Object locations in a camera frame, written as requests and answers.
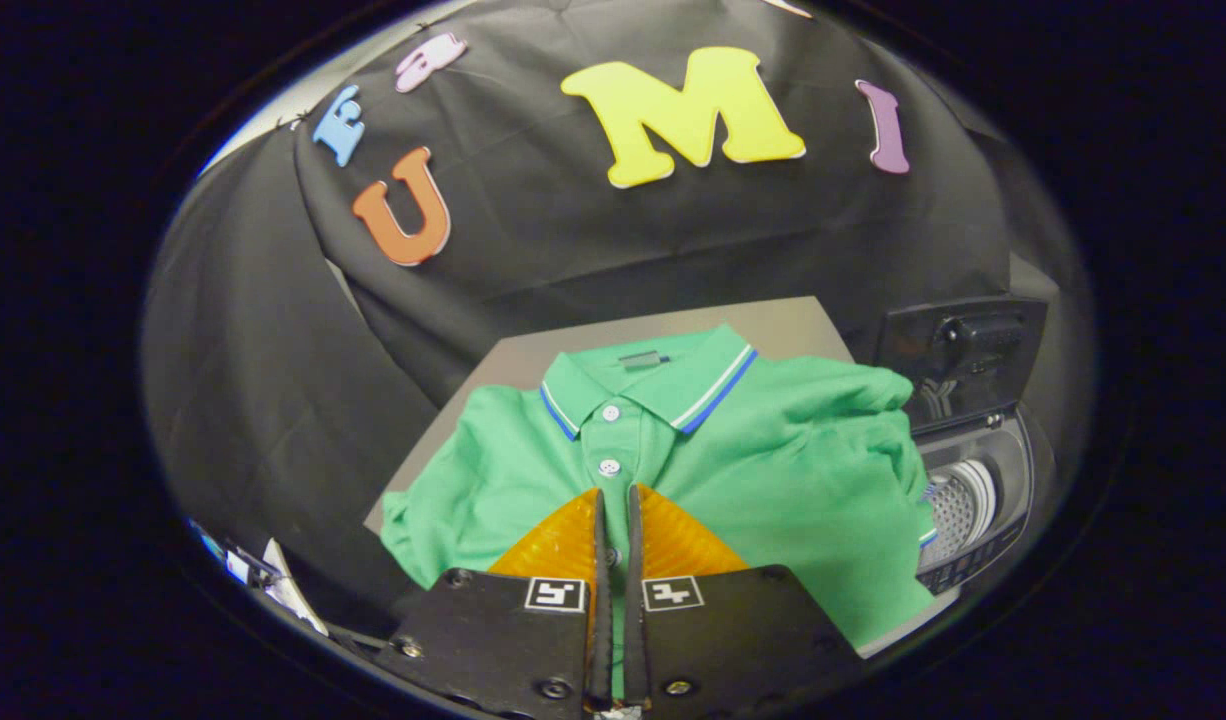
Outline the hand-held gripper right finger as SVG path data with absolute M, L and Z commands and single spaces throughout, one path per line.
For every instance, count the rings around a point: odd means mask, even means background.
M 747 565 L 649 487 L 628 496 L 625 698 L 646 714 L 774 714 L 863 659 L 787 565 Z

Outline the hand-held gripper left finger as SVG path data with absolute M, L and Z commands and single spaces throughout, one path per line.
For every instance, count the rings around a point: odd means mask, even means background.
M 482 714 L 600 714 L 613 705 L 612 610 L 604 502 L 590 489 L 488 570 L 445 570 L 378 662 Z

